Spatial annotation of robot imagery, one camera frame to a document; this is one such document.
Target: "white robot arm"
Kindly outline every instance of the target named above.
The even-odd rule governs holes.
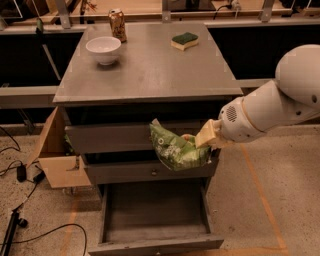
[[[219,120],[208,121],[196,136],[196,145],[219,148],[229,142],[250,142],[277,126],[317,116],[320,116],[320,45],[304,45],[279,61],[274,80],[225,105]]]

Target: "cabinet top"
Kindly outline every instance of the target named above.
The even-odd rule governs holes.
[[[171,46],[176,35],[190,32],[199,44],[180,51]],[[108,24],[84,32],[54,97],[56,105],[193,101],[240,95],[239,82],[204,24],[130,23],[120,58],[98,64],[86,43],[112,36]]]

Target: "beverage can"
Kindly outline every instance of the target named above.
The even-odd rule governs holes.
[[[118,38],[122,43],[127,41],[124,14],[121,9],[111,9],[109,11],[109,20],[112,35]]]

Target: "green plastic bag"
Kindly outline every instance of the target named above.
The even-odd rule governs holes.
[[[160,124],[150,124],[151,139],[159,160],[172,171],[200,167],[210,161],[211,148],[196,148],[194,136],[189,140],[166,130]]]

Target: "floor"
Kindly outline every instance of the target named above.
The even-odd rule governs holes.
[[[25,162],[41,131],[39,126],[34,135],[25,135],[24,127],[5,128],[21,151],[0,153],[0,170],[14,160]],[[224,243],[218,250],[184,255],[319,255],[319,142],[320,122],[316,122],[277,128],[252,143],[223,149],[207,198],[215,233],[224,237]],[[9,146],[15,145],[0,131],[0,150]],[[27,170],[28,179],[38,173],[33,165]],[[15,169],[1,176],[0,183],[2,242],[11,209],[25,200],[34,184],[18,182]],[[70,195],[69,190],[51,189],[44,179],[21,208],[20,217],[28,221],[28,226],[17,228],[14,241],[76,223],[86,231],[88,247],[98,243],[101,204],[94,188],[78,189]],[[41,239],[13,244],[10,255],[78,256],[83,255],[84,246],[81,228],[67,226]]]

